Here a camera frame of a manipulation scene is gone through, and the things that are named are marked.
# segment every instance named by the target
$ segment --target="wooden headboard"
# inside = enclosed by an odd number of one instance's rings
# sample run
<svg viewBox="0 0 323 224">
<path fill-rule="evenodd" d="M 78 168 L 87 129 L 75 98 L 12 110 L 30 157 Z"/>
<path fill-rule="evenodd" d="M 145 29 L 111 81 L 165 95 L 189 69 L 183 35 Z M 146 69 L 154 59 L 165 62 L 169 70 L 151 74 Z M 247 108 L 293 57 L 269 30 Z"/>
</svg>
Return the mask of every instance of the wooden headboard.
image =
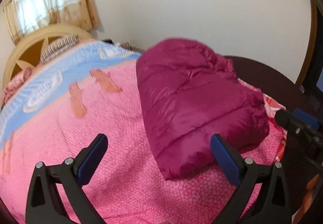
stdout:
<svg viewBox="0 0 323 224">
<path fill-rule="evenodd" d="M 93 38 L 91 34 L 79 27 L 64 24 L 51 24 L 23 38 L 7 61 L 4 69 L 3 88 L 12 77 L 21 71 L 21 68 L 16 64 L 17 60 L 26 61 L 33 66 L 38 65 L 44 39 L 48 37 L 48 41 L 51 43 L 68 34 L 78 34 L 81 39 Z"/>
</svg>

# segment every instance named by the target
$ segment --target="metal bolt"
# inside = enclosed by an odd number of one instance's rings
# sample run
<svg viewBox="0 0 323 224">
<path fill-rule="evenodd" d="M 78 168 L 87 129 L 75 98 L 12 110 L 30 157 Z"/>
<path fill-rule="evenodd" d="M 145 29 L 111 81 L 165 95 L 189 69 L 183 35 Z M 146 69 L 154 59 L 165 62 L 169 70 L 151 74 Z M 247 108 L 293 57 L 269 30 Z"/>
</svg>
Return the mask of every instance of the metal bolt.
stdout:
<svg viewBox="0 0 323 224">
<path fill-rule="evenodd" d="M 65 159 L 65 164 L 66 165 L 70 165 L 70 164 L 72 164 L 74 162 L 74 159 L 73 158 L 67 158 L 67 159 Z"/>
<path fill-rule="evenodd" d="M 38 163 L 36 164 L 36 168 L 41 168 L 43 165 L 44 165 L 44 164 L 43 164 L 43 162 L 38 162 Z"/>
<path fill-rule="evenodd" d="M 250 158 L 250 157 L 247 157 L 247 158 L 244 160 L 244 162 L 245 162 L 247 165 L 251 165 L 251 164 L 254 162 L 254 160 L 253 160 L 252 158 Z"/>
<path fill-rule="evenodd" d="M 275 163 L 275 167 L 277 167 L 277 168 L 282 168 L 282 166 L 283 166 L 283 165 L 282 165 L 282 163 L 280 163 L 280 162 L 276 162 L 276 163 Z"/>
</svg>

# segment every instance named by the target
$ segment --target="blue clamp pad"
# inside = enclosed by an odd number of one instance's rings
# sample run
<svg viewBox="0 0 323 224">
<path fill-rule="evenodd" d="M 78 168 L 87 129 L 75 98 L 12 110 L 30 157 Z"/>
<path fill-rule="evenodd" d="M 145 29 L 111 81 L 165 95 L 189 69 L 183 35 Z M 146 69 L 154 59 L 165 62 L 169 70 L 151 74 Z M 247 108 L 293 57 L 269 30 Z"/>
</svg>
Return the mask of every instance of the blue clamp pad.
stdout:
<svg viewBox="0 0 323 224">
<path fill-rule="evenodd" d="M 74 173 L 79 186 L 87 185 L 90 182 L 107 149 L 107 136 L 99 134 L 89 147 L 82 149 L 77 155 Z"/>
<path fill-rule="evenodd" d="M 228 146 L 220 135 L 211 138 L 211 151 L 231 185 L 239 187 L 243 179 L 243 158 L 237 150 Z"/>
<path fill-rule="evenodd" d="M 312 117 L 311 115 L 309 115 L 308 113 L 304 112 L 300 108 L 295 109 L 293 112 L 293 115 L 296 118 L 300 119 L 305 124 L 310 125 L 312 129 L 319 130 L 320 125 L 318 120 Z"/>
</svg>

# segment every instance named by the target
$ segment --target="bed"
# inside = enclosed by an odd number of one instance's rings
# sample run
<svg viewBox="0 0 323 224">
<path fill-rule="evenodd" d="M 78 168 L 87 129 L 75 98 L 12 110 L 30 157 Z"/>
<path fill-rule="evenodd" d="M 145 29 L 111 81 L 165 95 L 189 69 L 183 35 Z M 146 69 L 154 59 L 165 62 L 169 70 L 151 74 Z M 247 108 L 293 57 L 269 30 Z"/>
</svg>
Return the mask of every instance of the bed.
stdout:
<svg viewBox="0 0 323 224">
<path fill-rule="evenodd" d="M 82 41 L 36 67 L 0 113 L 0 195 L 9 211 L 25 223 L 25 201 L 37 162 L 61 164 L 103 133 L 108 151 L 83 190 L 107 223 L 211 223 L 235 188 L 216 164 L 190 177 L 164 180 L 143 123 L 136 73 L 140 53 L 96 41 L 74 26 L 52 25 L 18 44 L 7 63 L 4 85 L 20 71 L 17 60 L 38 64 L 44 39 L 71 33 Z M 273 121 L 275 111 L 283 107 L 263 97 L 269 136 L 242 156 L 272 164 L 282 158 L 285 147 L 286 132 Z M 77 222 L 58 188 L 67 213 Z M 246 210 L 259 190 L 257 186 Z"/>
</svg>

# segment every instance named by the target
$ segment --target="white wall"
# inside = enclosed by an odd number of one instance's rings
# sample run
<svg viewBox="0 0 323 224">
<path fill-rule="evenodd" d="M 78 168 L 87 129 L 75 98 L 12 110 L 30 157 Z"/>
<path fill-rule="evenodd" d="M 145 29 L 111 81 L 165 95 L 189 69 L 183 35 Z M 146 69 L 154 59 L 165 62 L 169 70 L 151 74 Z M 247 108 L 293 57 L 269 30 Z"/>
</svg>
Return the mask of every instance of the white wall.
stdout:
<svg viewBox="0 0 323 224">
<path fill-rule="evenodd" d="M 97 39 L 111 38 L 114 42 L 129 42 L 119 0 L 94 0 L 101 26 L 90 31 Z"/>
<path fill-rule="evenodd" d="M 252 58 L 296 81 L 306 54 L 310 0 L 121 0 L 130 43 L 173 37 Z"/>
</svg>

